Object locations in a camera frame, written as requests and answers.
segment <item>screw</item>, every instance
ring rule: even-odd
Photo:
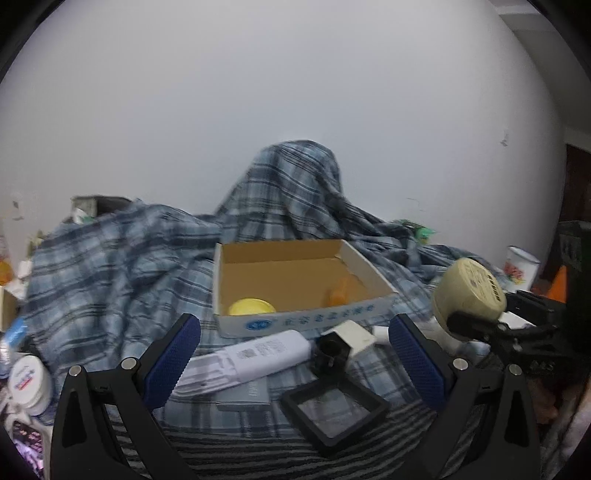
[[[123,370],[131,370],[137,364],[138,364],[138,361],[135,358],[133,358],[132,356],[129,356],[121,362],[121,368]]]
[[[509,365],[509,372],[515,375],[516,377],[520,376],[523,373],[521,367],[515,364]]]
[[[68,373],[73,377],[80,375],[80,372],[82,372],[82,367],[80,365],[74,365],[68,370]]]
[[[466,362],[463,358],[456,358],[452,365],[457,368],[458,370],[465,370],[468,368],[468,362]]]

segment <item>beige tape measure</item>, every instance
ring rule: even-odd
[[[496,278],[485,267],[470,258],[461,258],[443,274],[433,292],[433,313],[443,329],[458,340],[447,328],[447,318],[453,312],[478,315],[497,322],[507,306],[507,300]]]

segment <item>cardboard box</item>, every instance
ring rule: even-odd
[[[348,304],[328,307],[329,293],[348,277]],[[386,313],[397,291],[344,240],[266,241],[216,246],[213,314],[223,337],[265,336],[365,320]],[[230,316],[244,298],[276,313]]]

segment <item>yellow lid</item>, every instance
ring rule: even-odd
[[[228,308],[228,315],[256,315],[259,313],[275,313],[275,307],[261,299],[240,299]]]

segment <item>plaid blanket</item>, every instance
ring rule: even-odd
[[[57,392],[72,365],[93,371],[140,356],[185,312],[202,324],[195,354],[210,353],[244,340],[220,337],[212,318],[216,243],[307,238],[348,240],[400,292],[391,314],[371,319],[363,324],[366,327],[387,325],[397,313],[417,323],[428,320],[430,292],[460,257],[475,258],[492,269],[468,252],[420,245],[400,223],[384,222],[351,205],[343,195],[332,152],[311,141],[292,141],[263,150],[214,215],[193,216],[134,202],[92,223],[60,225],[34,255],[24,319],[54,375]],[[319,334],[305,332],[308,338]],[[397,412],[422,408],[427,424],[432,416],[421,407],[392,349],[372,349],[353,364],[351,374],[391,403],[391,427],[407,432],[389,447],[401,452],[413,438],[418,441],[424,428],[413,430],[409,422],[416,417]],[[195,435],[210,439],[221,434],[233,441],[257,439],[253,445],[264,449],[264,439],[300,438],[278,398],[312,379],[305,365],[271,375],[269,412],[219,411],[213,396],[172,396],[154,415],[164,427],[180,429],[172,430],[175,438],[180,436],[180,445],[185,432],[191,444]],[[415,437],[408,432],[415,432]],[[384,468],[393,465],[386,462]]]

